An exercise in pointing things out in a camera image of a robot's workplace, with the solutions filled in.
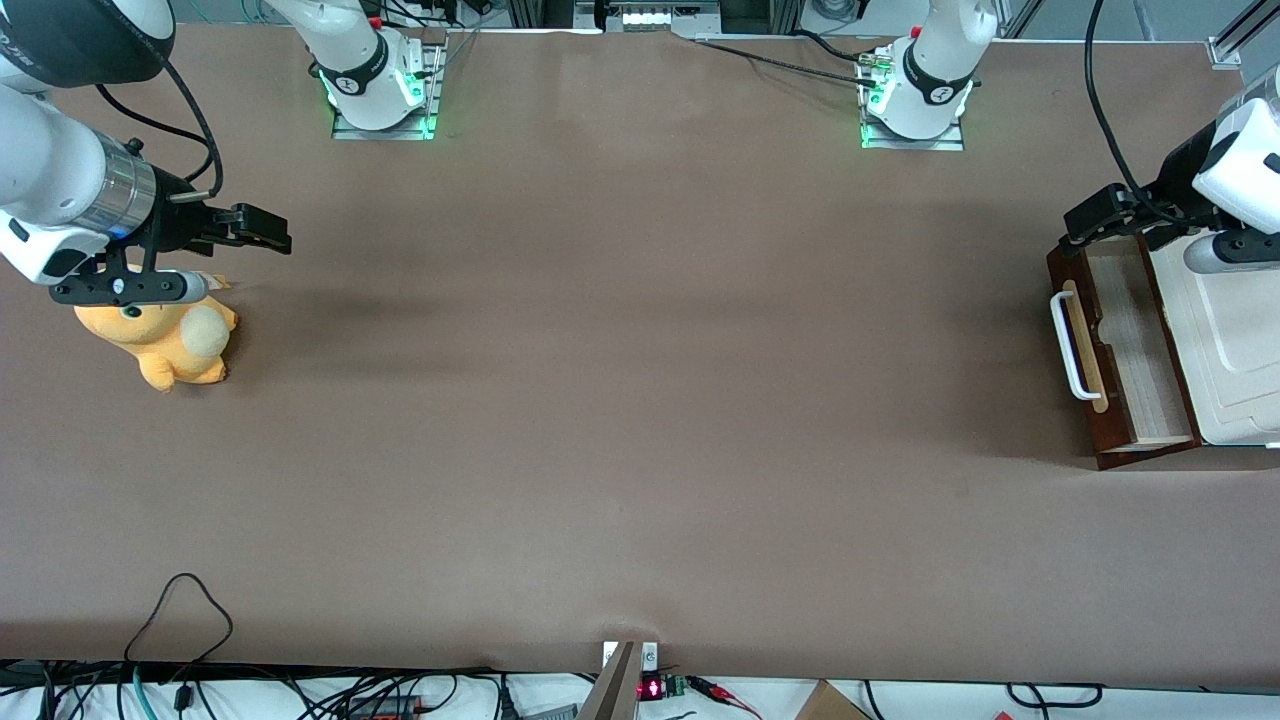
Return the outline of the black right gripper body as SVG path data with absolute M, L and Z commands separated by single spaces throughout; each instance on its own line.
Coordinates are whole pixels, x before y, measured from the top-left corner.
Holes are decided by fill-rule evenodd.
M 150 214 L 150 270 L 157 269 L 157 258 L 195 246 L 193 252 L 211 258 L 215 245 L 233 245 L 243 229 L 244 205 L 210 208 L 201 200 L 174 202 L 173 195 L 192 192 L 184 179 L 166 170 L 154 172 L 156 199 Z

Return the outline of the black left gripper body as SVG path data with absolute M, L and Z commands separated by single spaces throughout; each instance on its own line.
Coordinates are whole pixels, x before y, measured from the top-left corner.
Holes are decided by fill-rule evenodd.
M 1143 231 L 1147 249 L 1162 249 L 1185 236 L 1219 231 L 1215 205 L 1192 187 L 1192 181 L 1210 154 L 1215 128 L 1203 127 L 1164 159 L 1158 174 L 1143 190 L 1155 206 L 1181 224 L 1160 222 Z

